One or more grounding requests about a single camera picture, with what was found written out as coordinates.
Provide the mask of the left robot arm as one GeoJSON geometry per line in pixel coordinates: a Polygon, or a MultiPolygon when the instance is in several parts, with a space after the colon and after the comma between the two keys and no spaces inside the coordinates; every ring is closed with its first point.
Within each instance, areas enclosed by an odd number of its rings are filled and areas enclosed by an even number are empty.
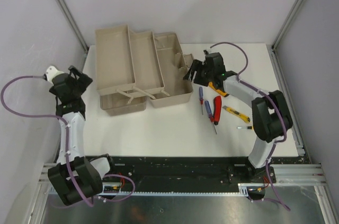
{"type": "Polygon", "coordinates": [[[46,80],[52,84],[49,91],[56,98],[56,116],[61,129],[57,165],[48,170],[48,179],[66,206],[101,193],[102,180],[109,182],[117,175],[109,155],[92,160],[85,157],[86,105],[82,95],[93,80],[74,66],[68,70],[65,73],[49,66],[45,73],[46,80]]]}

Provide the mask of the beige plastic tool box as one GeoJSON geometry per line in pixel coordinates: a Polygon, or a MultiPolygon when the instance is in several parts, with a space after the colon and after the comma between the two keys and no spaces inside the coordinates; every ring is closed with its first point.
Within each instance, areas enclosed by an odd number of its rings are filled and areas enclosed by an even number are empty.
{"type": "Polygon", "coordinates": [[[95,31],[96,89],[110,116],[187,103],[193,93],[183,77],[192,65],[174,32],[135,32],[128,25],[95,31]]]}

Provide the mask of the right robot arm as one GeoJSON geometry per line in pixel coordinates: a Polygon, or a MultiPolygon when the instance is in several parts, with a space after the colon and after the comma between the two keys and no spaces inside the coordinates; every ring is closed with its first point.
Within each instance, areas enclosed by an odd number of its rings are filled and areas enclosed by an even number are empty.
{"type": "Polygon", "coordinates": [[[243,167],[234,169],[250,182],[257,182],[269,172],[271,157],[277,144],[287,139],[293,126],[292,117],[283,93],[264,91],[242,80],[240,74],[226,70],[220,53],[205,53],[205,60],[193,60],[184,80],[225,91],[252,109],[252,124],[256,134],[253,149],[243,167]]]}

